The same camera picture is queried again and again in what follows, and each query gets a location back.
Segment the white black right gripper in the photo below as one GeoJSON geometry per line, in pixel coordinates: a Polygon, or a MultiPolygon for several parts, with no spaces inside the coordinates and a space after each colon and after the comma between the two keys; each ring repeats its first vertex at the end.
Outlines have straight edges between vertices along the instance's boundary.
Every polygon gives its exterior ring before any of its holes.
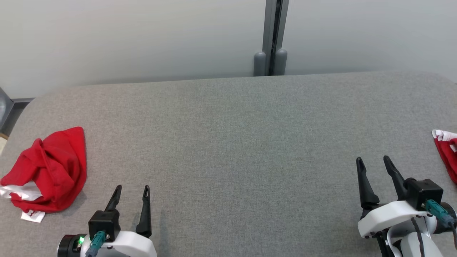
{"type": "Polygon", "coordinates": [[[361,237],[375,238],[383,257],[442,257],[432,235],[452,232],[456,237],[456,213],[447,203],[429,200],[416,210],[407,203],[405,179],[389,156],[383,157],[398,201],[379,206],[367,178],[367,169],[361,157],[356,158],[356,170],[361,208],[371,210],[358,223],[361,237]]]}

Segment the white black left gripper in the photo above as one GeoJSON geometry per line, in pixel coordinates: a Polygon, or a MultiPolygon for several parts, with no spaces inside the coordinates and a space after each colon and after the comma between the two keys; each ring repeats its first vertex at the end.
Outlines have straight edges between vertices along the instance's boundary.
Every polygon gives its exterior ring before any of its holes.
{"type": "MultiPolygon", "coordinates": [[[[122,185],[117,185],[105,212],[116,211],[121,197],[122,185]]],[[[65,235],[57,248],[58,257],[156,257],[152,235],[150,187],[146,185],[142,194],[142,210],[136,233],[121,231],[116,240],[105,242],[95,255],[88,255],[91,240],[88,234],[65,235]]]]}

